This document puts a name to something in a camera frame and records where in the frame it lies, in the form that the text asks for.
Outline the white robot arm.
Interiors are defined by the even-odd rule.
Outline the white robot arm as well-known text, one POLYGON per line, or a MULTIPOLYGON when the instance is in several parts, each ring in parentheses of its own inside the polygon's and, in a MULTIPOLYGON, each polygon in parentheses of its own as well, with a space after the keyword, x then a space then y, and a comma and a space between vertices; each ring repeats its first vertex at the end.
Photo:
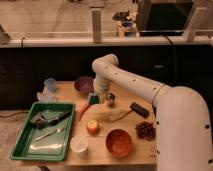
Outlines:
POLYGON ((204 98, 191 88, 170 87, 122 70, 118 63, 113 54, 93 61, 94 90, 105 93, 115 82, 156 108, 157 171, 213 171, 210 114, 204 98))

